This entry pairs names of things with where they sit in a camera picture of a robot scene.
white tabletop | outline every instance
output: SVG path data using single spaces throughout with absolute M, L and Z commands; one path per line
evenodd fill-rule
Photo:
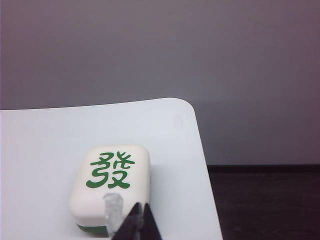
M 1 239 L 96 239 L 68 199 L 85 153 L 141 144 L 150 153 L 150 206 L 163 240 L 222 240 L 194 109 L 161 98 L 1 111 Z

